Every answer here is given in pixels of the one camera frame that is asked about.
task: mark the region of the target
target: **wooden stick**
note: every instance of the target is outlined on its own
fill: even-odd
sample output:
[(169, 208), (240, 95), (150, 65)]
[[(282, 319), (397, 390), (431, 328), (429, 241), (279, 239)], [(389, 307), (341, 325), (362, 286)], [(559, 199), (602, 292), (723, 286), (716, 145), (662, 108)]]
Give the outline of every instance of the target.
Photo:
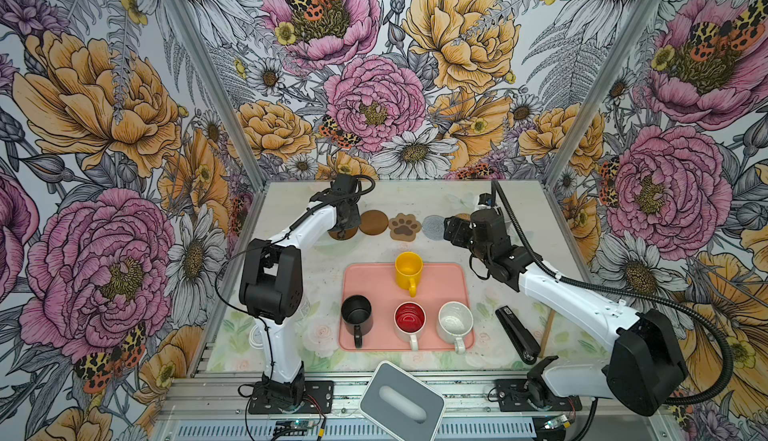
[(540, 346), (542, 347), (542, 351), (538, 354), (538, 357), (543, 358), (544, 353), (547, 350), (547, 341), (549, 340), (549, 333), (552, 331), (552, 321), (554, 321), (554, 315), (556, 312), (554, 310), (549, 311), (549, 317), (547, 318), (547, 326), (544, 328), (544, 335), (542, 336), (542, 342), (540, 343)]

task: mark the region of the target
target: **yellow mug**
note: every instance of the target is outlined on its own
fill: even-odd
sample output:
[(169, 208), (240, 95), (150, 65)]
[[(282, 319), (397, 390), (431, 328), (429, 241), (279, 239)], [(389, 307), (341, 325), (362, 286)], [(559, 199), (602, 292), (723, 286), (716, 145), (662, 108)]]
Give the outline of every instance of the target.
[(411, 293), (411, 297), (416, 297), (416, 287), (422, 279), (422, 268), (424, 261), (422, 258), (411, 252), (401, 253), (395, 260), (395, 280), (397, 285)]

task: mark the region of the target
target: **black mug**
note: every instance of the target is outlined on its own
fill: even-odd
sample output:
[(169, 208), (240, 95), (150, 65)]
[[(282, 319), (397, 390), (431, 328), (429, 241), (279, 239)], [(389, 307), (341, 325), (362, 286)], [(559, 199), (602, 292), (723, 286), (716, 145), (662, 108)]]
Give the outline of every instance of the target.
[(341, 319), (346, 330), (355, 337), (355, 348), (362, 348), (362, 337), (371, 332), (373, 311), (371, 302), (365, 296), (356, 294), (344, 300), (341, 305)]

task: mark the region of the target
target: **red mug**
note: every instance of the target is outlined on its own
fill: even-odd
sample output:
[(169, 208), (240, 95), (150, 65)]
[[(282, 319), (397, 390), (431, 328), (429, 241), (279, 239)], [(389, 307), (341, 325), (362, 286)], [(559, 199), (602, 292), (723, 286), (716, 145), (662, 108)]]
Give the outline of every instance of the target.
[(411, 345), (412, 351), (418, 351), (418, 338), (424, 331), (427, 315), (424, 308), (408, 301), (395, 309), (395, 333)]

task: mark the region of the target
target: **mug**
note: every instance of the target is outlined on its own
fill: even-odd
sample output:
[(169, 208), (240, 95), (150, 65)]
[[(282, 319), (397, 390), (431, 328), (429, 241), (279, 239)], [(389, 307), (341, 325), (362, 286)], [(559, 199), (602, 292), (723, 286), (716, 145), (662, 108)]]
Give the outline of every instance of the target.
[(346, 330), (355, 337), (355, 348), (361, 349), (362, 337), (370, 333), (373, 327), (371, 302), (360, 294), (346, 298), (341, 305), (341, 318)]
[(418, 351), (418, 338), (424, 332), (426, 324), (426, 312), (417, 303), (403, 303), (395, 310), (395, 334), (409, 343), (412, 351)]
[(475, 323), (472, 312), (458, 301), (445, 303), (437, 315), (437, 334), (440, 339), (456, 346), (456, 353), (464, 354), (464, 337), (472, 331)]
[(406, 252), (401, 253), (395, 259), (395, 281), (397, 285), (411, 293), (411, 297), (416, 297), (416, 287), (422, 279), (422, 268), (424, 261), (416, 254)]

